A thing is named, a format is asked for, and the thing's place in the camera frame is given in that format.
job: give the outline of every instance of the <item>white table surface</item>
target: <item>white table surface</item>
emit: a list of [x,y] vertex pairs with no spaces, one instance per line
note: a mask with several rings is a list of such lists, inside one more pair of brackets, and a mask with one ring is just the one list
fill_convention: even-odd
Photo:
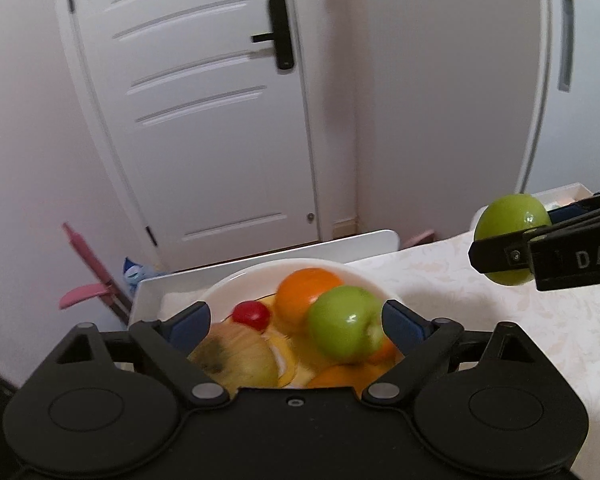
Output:
[[469,264],[472,239],[467,232],[349,265],[374,275],[427,319],[450,317],[468,330],[518,323],[584,402],[589,436],[573,471],[600,480],[600,285],[552,292],[538,292],[532,282],[497,285]]

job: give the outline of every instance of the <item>screw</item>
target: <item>screw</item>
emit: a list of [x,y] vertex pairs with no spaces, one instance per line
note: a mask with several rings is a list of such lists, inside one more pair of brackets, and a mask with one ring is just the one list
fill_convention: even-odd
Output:
[[304,406],[304,399],[300,397],[291,397],[286,400],[286,403],[292,408],[299,408],[300,406]]
[[368,392],[376,399],[393,399],[400,394],[400,388],[391,383],[376,383],[369,386]]
[[199,399],[216,399],[224,393],[224,388],[216,383],[200,383],[191,389],[191,393]]

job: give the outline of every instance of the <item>cherry tomato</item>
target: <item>cherry tomato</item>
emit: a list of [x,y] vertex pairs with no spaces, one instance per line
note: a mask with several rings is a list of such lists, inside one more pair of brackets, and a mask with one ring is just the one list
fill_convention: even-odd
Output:
[[234,307],[231,320],[264,332],[271,321],[269,309],[259,301],[243,301]]

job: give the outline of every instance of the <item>white door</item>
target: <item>white door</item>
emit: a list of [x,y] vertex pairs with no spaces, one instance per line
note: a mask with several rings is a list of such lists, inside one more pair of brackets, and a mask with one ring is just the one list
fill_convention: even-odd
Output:
[[551,65],[526,191],[600,191],[600,0],[549,1]]
[[74,1],[112,149],[171,268],[318,239],[298,56],[280,71],[251,43],[268,0]]

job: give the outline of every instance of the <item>white cabinet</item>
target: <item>white cabinet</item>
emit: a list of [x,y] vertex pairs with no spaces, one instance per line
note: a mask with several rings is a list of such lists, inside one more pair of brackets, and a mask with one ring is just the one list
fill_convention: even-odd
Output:
[[600,0],[550,0],[550,5],[546,103],[526,190],[581,182],[599,191]]

